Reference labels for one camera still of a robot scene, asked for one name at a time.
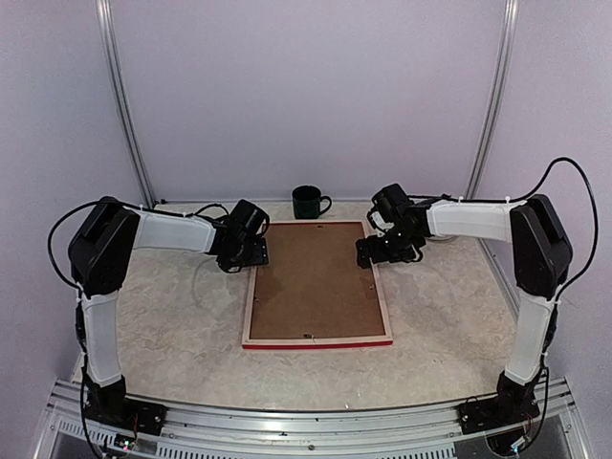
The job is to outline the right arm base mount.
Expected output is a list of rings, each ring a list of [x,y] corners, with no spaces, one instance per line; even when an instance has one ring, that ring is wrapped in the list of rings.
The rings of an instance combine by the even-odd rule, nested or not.
[[[464,435],[522,423],[539,416],[533,394],[516,398],[501,392],[486,399],[468,398],[457,406],[460,427]]]

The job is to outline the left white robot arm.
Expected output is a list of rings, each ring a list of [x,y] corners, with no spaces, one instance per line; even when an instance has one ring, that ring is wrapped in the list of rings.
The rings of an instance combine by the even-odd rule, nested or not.
[[[69,244],[71,276],[78,291],[84,351],[83,379],[94,410],[116,426],[134,415],[125,397],[116,336],[119,291],[133,251],[190,251],[211,256],[224,273],[268,263],[269,215],[246,200],[217,218],[197,212],[143,209],[113,197],[95,202]]]

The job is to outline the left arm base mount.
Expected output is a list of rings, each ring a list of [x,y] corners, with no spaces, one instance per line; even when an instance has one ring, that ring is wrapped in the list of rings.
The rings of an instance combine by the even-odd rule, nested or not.
[[[107,426],[130,430],[136,434],[160,436],[164,426],[167,407],[125,398],[118,411],[112,413],[94,402],[87,402],[85,418]]]

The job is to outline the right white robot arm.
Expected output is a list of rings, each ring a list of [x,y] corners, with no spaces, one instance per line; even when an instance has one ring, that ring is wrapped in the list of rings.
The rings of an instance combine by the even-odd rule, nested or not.
[[[507,425],[526,413],[555,333],[557,301],[567,281],[573,248],[550,199],[543,194],[505,201],[465,201],[447,195],[411,199],[398,184],[372,199],[366,218],[377,234],[356,242],[357,263],[411,263],[433,237],[462,236],[506,242],[514,257],[519,314],[514,347],[496,396],[484,411]]]

